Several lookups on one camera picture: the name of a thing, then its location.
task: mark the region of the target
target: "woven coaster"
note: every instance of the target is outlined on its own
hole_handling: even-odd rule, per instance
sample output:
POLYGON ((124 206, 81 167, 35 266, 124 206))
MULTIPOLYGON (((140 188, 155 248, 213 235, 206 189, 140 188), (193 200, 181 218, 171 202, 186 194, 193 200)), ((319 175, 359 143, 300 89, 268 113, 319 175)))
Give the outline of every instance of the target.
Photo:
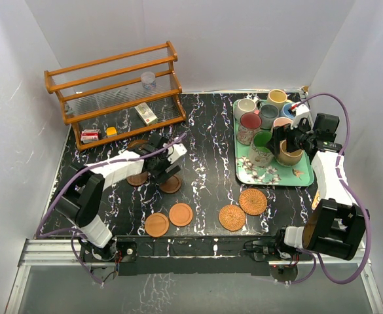
POLYGON ((247 214, 258 216, 267 208, 267 198, 261 191, 248 188, 239 196, 239 205, 247 214))
POLYGON ((235 205, 224 206, 219 213, 219 221, 229 231, 238 231, 245 225, 245 213, 235 205))

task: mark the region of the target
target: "cup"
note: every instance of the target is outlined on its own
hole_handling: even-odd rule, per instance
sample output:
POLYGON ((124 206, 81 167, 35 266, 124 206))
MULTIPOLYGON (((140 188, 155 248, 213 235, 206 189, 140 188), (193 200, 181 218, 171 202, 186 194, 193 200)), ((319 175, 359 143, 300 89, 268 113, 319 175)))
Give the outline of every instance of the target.
POLYGON ((237 121, 241 120, 241 117, 246 113, 254 113, 257 110, 259 98, 255 97, 254 100, 249 98, 243 98, 238 101, 234 109, 234 116, 237 121))
POLYGON ((259 111, 259 117, 261 118, 262 124, 261 129, 270 130, 275 119, 279 116, 278 108, 269 103, 263 104, 259 111))
POLYGON ((292 121, 289 119, 289 118, 286 118, 286 117, 279 117, 277 119, 274 120, 273 124, 272 124, 272 127, 271 127, 271 133, 272 133, 272 130, 276 127, 276 126, 285 126, 286 124, 290 124, 292 121))
POLYGON ((278 110, 281 110, 286 103, 291 102, 291 100, 287 100, 287 94, 282 90, 271 90, 266 101, 266 103, 276 106, 278 110))
POLYGON ((141 85, 146 90, 153 90, 156 88, 156 76, 153 72, 144 72, 140 75, 141 85))
POLYGON ((236 139, 243 145, 251 144, 254 134, 259 131, 261 118, 256 113, 243 114, 239 123, 236 139))
POLYGON ((295 152, 287 152, 286 146, 286 140, 280 142, 280 153, 278 154, 276 159, 280 165, 285 167, 291 167, 297 164, 302 159, 303 151, 301 149, 298 149, 295 152))
POLYGON ((274 158, 273 153, 265 147, 272 134, 269 131, 261 131, 254 135, 249 147, 249 160, 252 164, 266 168, 274 158))
POLYGON ((286 103, 283 108, 280 110, 280 116, 284 118, 289 118, 290 120, 293 120, 295 116, 290 111, 290 107, 292 106, 292 103, 286 103))

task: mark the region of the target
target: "marble surface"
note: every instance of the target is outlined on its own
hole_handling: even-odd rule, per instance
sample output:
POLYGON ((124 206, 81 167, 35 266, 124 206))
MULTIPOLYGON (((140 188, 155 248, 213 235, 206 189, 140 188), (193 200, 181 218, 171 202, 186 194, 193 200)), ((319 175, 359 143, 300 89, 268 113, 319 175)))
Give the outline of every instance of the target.
MULTIPOLYGON (((317 185, 306 188, 284 186, 253 186, 262 190, 268 198, 267 210, 259 216, 248 216, 245 226, 238 232, 224 229, 218 219, 223 206, 238 204, 240 192, 251 187, 236 178, 232 104, 235 100, 255 94, 183 94, 181 102, 187 113, 187 121, 156 130, 168 138, 189 130, 183 144, 188 154, 180 162, 179 176, 183 184, 179 192, 165 194, 148 180, 135 188, 126 181, 113 185, 103 192, 99 215, 115 235, 145 236, 145 219, 152 213, 168 216, 175 203, 187 203, 193 211, 191 223, 183 228, 170 226, 167 236, 259 236, 275 234, 285 225, 302 226, 312 213, 312 200, 317 185)), ((266 99, 267 93, 257 94, 266 99)), ((289 94, 297 101, 298 93, 289 94)), ((118 130, 132 129, 130 114, 118 122, 118 130)), ((62 172, 72 162, 94 163, 116 156, 130 141, 148 138, 148 134, 116 141, 107 145, 79 152, 73 133, 69 134, 62 162, 58 170, 55 188, 62 172)), ((71 226, 61 214, 54 212, 43 232, 71 226)))

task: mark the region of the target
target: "wooden coaster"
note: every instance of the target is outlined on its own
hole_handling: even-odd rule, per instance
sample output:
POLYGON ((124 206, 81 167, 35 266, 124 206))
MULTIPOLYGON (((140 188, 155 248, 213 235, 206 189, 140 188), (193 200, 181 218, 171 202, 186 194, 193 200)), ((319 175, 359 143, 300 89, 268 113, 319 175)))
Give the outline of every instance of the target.
POLYGON ((177 175, 173 175, 166 182, 159 185, 159 188, 164 193, 173 194, 181 188, 182 180, 177 175))
POLYGON ((139 175, 131 175, 127 177, 128 184, 132 186, 141 186, 143 183, 146 182, 149 174, 147 171, 140 173, 139 175))
POLYGON ((152 214, 145 221, 145 231, 151 237, 162 237, 169 227, 168 218, 161 213, 152 214))
POLYGON ((267 208, 267 198, 260 190, 248 188, 239 196, 239 205, 247 214, 257 216, 267 208))
MULTIPOLYGON (((132 141, 127 145, 127 149, 132 148, 136 145, 144 144, 144 143, 147 143, 145 139, 136 139, 135 141, 132 141)), ((148 176, 149 174, 146 171, 146 172, 140 173, 139 175, 132 175, 130 177, 127 177, 126 180, 128 184, 132 186, 141 186, 143 183, 146 182, 148 176)))
POLYGON ((147 143, 147 141, 145 139, 136 139, 135 141, 128 143, 127 149, 132 148, 136 145, 145 144, 145 143, 147 143))
POLYGON ((177 227, 184 227, 192 220, 192 209, 184 203, 178 203, 170 209, 170 221, 177 227))
POLYGON ((238 206, 227 205, 220 210, 219 221, 225 229, 238 231, 245 225, 246 216, 238 206))

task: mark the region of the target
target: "small box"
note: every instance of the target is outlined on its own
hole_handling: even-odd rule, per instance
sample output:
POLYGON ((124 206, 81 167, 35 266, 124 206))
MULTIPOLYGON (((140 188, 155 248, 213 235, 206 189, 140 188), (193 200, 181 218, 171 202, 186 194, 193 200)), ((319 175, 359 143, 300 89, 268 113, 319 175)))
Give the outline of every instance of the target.
POLYGON ((158 122, 158 117, 155 116, 153 111, 149 108, 149 106, 146 103, 141 103, 140 105, 137 105, 134 108, 136 109, 142 121, 147 126, 150 126, 158 122))
POLYGON ((83 130, 81 132, 81 141, 84 144, 98 141, 100 139, 99 130, 83 130))
POLYGON ((117 135, 117 130, 113 126, 110 126, 109 128, 107 128, 108 137, 116 136, 116 135, 117 135))

